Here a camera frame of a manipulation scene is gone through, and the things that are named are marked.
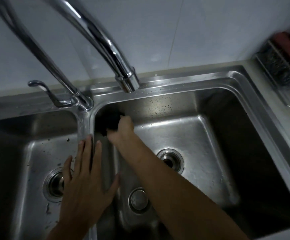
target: chrome faucet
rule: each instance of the chrome faucet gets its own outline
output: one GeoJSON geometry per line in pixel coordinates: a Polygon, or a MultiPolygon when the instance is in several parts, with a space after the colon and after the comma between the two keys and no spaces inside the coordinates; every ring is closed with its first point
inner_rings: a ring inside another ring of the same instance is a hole
{"type": "MultiPolygon", "coordinates": [[[[97,49],[106,60],[115,74],[115,79],[124,92],[133,92],[139,88],[139,80],[135,69],[129,65],[123,53],[114,40],[78,0],[43,0],[49,3],[63,17],[65,17],[81,34],[97,49]]],[[[43,51],[25,26],[17,17],[9,0],[0,0],[0,17],[16,36],[26,45],[33,55],[49,70],[49,72],[64,86],[71,98],[60,101],[42,81],[28,82],[30,87],[39,87],[45,91],[54,105],[66,108],[77,105],[81,110],[90,110],[94,102],[90,97],[84,96],[61,72],[51,58],[43,51]]]]}

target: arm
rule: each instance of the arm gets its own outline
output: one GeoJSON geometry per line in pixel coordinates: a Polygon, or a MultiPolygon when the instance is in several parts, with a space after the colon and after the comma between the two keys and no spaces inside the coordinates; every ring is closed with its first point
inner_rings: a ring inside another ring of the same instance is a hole
{"type": "Polygon", "coordinates": [[[203,192],[167,167],[133,132],[130,117],[122,117],[108,139],[135,171],[174,239],[248,240],[233,220],[203,192]]]}
{"type": "Polygon", "coordinates": [[[60,207],[59,223],[51,230],[47,240],[82,240],[104,210],[111,204],[119,187],[119,177],[115,177],[107,193],[102,190],[101,158],[102,144],[96,143],[91,171],[91,136],[78,144],[74,173],[70,165],[73,157],[64,163],[64,195],[60,207]]]}

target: backsplash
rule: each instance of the backsplash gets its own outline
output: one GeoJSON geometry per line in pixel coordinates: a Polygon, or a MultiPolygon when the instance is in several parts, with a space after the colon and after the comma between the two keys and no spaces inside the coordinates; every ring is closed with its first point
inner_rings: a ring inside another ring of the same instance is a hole
{"type": "MultiPolygon", "coordinates": [[[[82,0],[138,73],[244,60],[290,30],[290,0],[82,0]]],[[[11,0],[27,29],[71,80],[111,77],[98,52],[40,0],[11,0]]],[[[0,92],[57,81],[0,19],[0,92]]]]}

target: drain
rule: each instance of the drain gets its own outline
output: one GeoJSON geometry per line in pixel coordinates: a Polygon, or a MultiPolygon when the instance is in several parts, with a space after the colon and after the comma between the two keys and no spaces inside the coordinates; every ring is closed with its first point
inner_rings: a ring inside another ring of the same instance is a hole
{"type": "Polygon", "coordinates": [[[131,210],[137,214],[143,214],[150,208],[150,203],[143,188],[134,189],[129,197],[128,203],[131,210]]]}
{"type": "Polygon", "coordinates": [[[64,193],[63,168],[57,168],[51,171],[43,184],[43,194],[48,201],[62,201],[64,193]]]}
{"type": "Polygon", "coordinates": [[[167,166],[174,169],[178,173],[184,170],[184,161],[182,156],[174,149],[164,149],[157,154],[167,166]]]}

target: stainless steel sink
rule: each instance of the stainless steel sink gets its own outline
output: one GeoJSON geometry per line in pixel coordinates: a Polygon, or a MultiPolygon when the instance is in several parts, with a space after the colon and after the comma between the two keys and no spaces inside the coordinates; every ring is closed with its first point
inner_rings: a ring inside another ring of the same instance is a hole
{"type": "Polygon", "coordinates": [[[58,220],[61,198],[48,201],[44,181],[76,150],[71,112],[0,120],[0,239],[46,237],[58,220]]]}
{"type": "MultiPolygon", "coordinates": [[[[251,239],[290,236],[290,146],[284,130],[240,66],[144,78],[126,94],[113,83],[83,87],[95,107],[57,109],[42,92],[0,98],[0,239],[44,239],[56,225],[59,174],[77,140],[103,142],[113,204],[85,239],[171,239],[137,177],[97,118],[130,115],[152,151],[222,207],[251,239]]],[[[63,96],[63,91],[55,91],[63,96]]]]}

